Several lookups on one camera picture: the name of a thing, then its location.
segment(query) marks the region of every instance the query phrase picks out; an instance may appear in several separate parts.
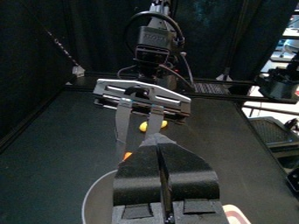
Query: black curtain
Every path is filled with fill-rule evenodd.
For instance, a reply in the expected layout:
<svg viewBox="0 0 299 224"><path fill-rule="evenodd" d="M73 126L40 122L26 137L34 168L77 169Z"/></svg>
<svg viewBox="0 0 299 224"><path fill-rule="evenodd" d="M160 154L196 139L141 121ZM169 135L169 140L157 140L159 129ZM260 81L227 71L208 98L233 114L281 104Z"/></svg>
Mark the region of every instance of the black curtain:
<svg viewBox="0 0 299 224"><path fill-rule="evenodd" d="M225 67L243 1L177 1L175 20L185 37L195 77L215 78ZM44 27L89 71L116 72L133 64L123 42L129 18L149 0L4 0L0 2L0 138L70 79L72 63ZM252 80L275 49L296 0L248 0L231 77ZM135 42L132 26L129 40Z"/></svg>
<svg viewBox="0 0 299 224"><path fill-rule="evenodd" d="M41 25L70 49L61 0L0 2L0 140L72 77Z"/></svg>
<svg viewBox="0 0 299 224"><path fill-rule="evenodd" d="M248 0L231 64L233 79L252 80L257 75L275 50L296 3L296 0ZM88 70L115 72L133 64L121 34L129 18L139 11L147 11L149 4L149 0L69 1L78 61ZM229 42L241 4L243 1L236 0L177 2L175 20L185 37L184 50L195 77L215 78L223 73L227 57L232 54Z"/></svg>

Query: black surface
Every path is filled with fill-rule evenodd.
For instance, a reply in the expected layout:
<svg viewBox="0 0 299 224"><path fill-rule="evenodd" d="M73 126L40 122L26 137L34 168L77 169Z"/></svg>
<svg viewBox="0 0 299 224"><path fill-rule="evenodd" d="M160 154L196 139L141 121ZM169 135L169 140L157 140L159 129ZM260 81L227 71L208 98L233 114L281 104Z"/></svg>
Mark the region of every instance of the black surface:
<svg viewBox="0 0 299 224"><path fill-rule="evenodd" d="M0 223L80 223L89 186L116 167L115 111L92 102L90 93L61 93L1 155ZM132 119L132 150L144 119ZM169 123L161 133L209 163L223 205L237 206L252 223L297 222L285 174L231 102L193 100L187 124Z"/></svg>

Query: black plastic part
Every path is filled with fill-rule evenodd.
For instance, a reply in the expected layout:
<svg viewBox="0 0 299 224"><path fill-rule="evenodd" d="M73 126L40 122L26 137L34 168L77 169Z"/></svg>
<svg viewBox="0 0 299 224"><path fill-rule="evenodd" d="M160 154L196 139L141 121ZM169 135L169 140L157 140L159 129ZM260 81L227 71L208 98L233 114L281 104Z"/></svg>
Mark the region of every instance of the black plastic part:
<svg viewBox="0 0 299 224"><path fill-rule="evenodd" d="M156 48L173 49L173 34L169 31L141 26L139 31L137 44Z"/></svg>
<svg viewBox="0 0 299 224"><path fill-rule="evenodd" d="M155 134L119 165L113 184L115 206L160 202L156 147L160 148L169 172L172 200L217 199L217 176L209 165L165 136Z"/></svg>
<svg viewBox="0 0 299 224"><path fill-rule="evenodd" d="M140 219L145 217L152 217L152 208L147 204L125 206L125 211L123 213L124 220Z"/></svg>
<svg viewBox="0 0 299 224"><path fill-rule="evenodd" d="M133 214L121 216L124 223L136 223L136 220L129 222L128 217L136 217L140 223L228 223L219 202L215 171L200 157L161 134L151 135L119 165L113 188L113 219L121 213ZM155 222L161 218L155 215L144 219L144 209L137 212L141 204L152 203L163 213L164 222Z"/></svg>
<svg viewBox="0 0 299 224"><path fill-rule="evenodd" d="M299 167L293 169L285 177L293 191L299 193Z"/></svg>

